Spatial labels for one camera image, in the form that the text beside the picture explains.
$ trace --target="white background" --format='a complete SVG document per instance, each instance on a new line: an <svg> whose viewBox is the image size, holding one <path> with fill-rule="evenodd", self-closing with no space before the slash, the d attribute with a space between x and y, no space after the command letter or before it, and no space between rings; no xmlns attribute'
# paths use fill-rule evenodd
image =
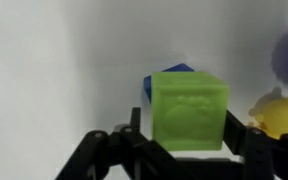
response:
<svg viewBox="0 0 288 180"><path fill-rule="evenodd" d="M224 80L247 123L288 95L287 58L286 0L0 0L0 180L54 179L86 132L133 106L149 137L142 79L181 62Z"/></svg>

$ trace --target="yellow object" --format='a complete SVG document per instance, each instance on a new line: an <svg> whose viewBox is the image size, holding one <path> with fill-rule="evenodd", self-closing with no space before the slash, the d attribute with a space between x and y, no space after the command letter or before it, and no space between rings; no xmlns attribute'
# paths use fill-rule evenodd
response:
<svg viewBox="0 0 288 180"><path fill-rule="evenodd" d="M268 136L279 139L282 134L288 133L288 98L268 103L255 119Z"/></svg>

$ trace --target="white wall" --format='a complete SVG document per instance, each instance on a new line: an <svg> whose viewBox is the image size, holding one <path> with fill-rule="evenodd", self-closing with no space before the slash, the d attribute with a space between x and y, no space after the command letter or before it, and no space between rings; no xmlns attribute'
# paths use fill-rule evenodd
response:
<svg viewBox="0 0 288 180"><path fill-rule="evenodd" d="M149 136L142 79L180 62L227 82L246 123L288 94L287 54L285 0L0 0L0 179L54 179L87 131L133 106Z"/></svg>

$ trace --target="blue block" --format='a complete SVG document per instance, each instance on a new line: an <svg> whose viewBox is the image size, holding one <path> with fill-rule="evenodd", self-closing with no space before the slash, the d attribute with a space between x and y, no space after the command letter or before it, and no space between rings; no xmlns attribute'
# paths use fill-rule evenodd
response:
<svg viewBox="0 0 288 180"><path fill-rule="evenodd" d="M186 64L181 63L176 66L170 67L168 69L165 69L163 72L190 72L194 71L194 69L188 67ZM147 95L148 100L151 102L152 98L152 89L151 89L151 76L147 76L144 78L144 90Z"/></svg>

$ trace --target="green cube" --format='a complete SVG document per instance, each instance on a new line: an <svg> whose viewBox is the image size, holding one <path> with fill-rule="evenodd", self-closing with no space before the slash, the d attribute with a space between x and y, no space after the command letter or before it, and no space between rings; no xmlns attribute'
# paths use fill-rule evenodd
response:
<svg viewBox="0 0 288 180"><path fill-rule="evenodd" d="M205 72L152 74L152 136L169 151L220 150L228 86Z"/></svg>

